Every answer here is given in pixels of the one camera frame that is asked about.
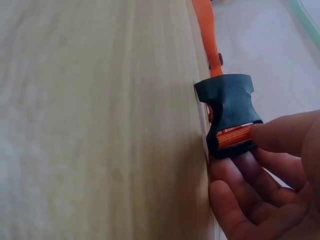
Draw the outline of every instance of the white floor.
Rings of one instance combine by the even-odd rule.
[[[214,2],[225,74],[252,76],[264,121],[320,109],[320,52],[288,0]]]

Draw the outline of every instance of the light wood panel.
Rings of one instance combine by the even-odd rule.
[[[1,1],[0,239],[214,239],[193,11]]]

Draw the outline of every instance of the black plastic buckle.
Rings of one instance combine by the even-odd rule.
[[[256,148],[252,140],[219,149],[217,133],[263,121],[256,113],[251,94],[254,92],[251,77],[244,74],[225,74],[203,80],[194,85],[199,101],[208,104],[213,110],[213,120],[206,136],[210,155],[225,159],[244,154]]]
[[[224,58],[222,57],[222,54],[220,52],[218,53],[218,56],[219,56],[220,64],[221,64],[221,66],[223,66],[224,65]],[[207,62],[208,62],[209,70],[211,70],[209,60],[207,60]]]

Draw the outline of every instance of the buckle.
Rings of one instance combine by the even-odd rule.
[[[257,147],[250,138],[250,127],[263,121],[251,102],[254,87],[249,75],[224,74],[198,82],[194,87],[199,101],[213,111],[206,135],[210,155],[225,159]]]

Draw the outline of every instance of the orange strap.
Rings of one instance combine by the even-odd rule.
[[[192,0],[200,25],[206,57],[208,58],[211,78],[222,75],[221,62],[215,37],[215,16],[210,0]]]
[[[215,16],[210,0],[192,0],[192,3],[198,18],[203,46],[210,66],[210,76],[214,78],[223,75],[215,37]],[[208,118],[211,122],[213,113],[211,107],[208,106],[208,108]],[[251,127],[252,125],[237,126],[218,132],[218,148],[223,149],[250,140]]]

